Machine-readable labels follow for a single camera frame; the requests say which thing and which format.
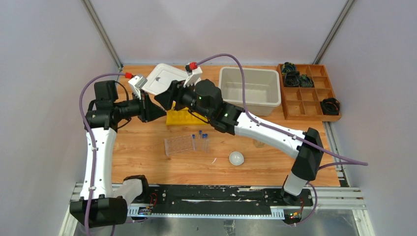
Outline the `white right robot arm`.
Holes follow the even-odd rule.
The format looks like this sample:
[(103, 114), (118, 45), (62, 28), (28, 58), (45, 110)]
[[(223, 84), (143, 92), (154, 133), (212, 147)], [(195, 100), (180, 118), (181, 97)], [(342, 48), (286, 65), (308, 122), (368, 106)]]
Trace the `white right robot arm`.
[(256, 118), (244, 108), (225, 102), (221, 89), (210, 80), (189, 87), (183, 84), (183, 81), (172, 81), (155, 100), (166, 110), (187, 108), (205, 117), (221, 133), (252, 138), (294, 158), (279, 199), (289, 206), (298, 202), (304, 186), (315, 180), (324, 154), (318, 131), (294, 130)]

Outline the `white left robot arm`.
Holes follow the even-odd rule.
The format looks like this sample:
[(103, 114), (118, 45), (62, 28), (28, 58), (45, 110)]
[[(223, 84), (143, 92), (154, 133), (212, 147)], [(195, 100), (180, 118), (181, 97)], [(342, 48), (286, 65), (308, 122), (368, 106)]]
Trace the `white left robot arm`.
[(85, 182), (79, 200), (70, 204), (70, 213), (88, 229), (123, 224), (134, 200), (145, 203), (151, 197), (144, 175), (126, 177), (117, 190), (111, 182), (119, 122), (137, 117), (145, 123), (166, 115), (151, 101), (147, 90), (133, 84), (130, 87), (132, 98), (117, 102), (115, 81), (94, 83), (95, 99), (83, 115), (88, 146)]

